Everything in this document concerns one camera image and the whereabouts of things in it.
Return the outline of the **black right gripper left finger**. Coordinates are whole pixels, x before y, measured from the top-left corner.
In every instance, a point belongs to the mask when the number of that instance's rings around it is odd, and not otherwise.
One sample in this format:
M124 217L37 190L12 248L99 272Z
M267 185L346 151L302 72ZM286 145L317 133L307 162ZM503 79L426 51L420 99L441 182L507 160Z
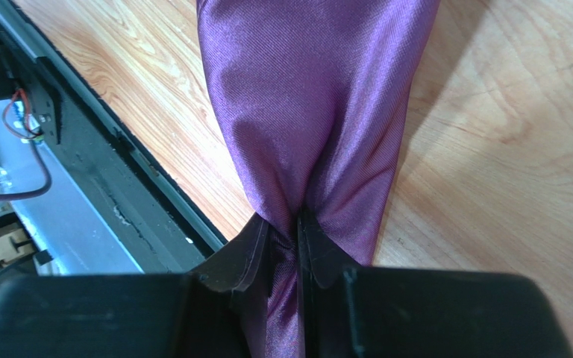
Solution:
M20 276L0 286L0 357L262 357L269 224L184 274Z

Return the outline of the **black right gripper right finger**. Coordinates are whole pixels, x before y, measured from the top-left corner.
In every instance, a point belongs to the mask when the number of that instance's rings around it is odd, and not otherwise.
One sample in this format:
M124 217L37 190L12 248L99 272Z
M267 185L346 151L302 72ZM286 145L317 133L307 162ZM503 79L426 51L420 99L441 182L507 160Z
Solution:
M298 214L305 357L572 357L549 300L516 274L363 266Z

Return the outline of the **purple cloth napkin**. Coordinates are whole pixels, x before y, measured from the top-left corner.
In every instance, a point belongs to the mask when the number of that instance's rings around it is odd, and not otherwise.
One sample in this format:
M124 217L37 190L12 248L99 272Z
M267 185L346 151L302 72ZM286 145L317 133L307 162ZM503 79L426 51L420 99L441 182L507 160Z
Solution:
M199 1L207 90L247 199L275 229L264 353L299 357L296 216L374 256L437 1Z

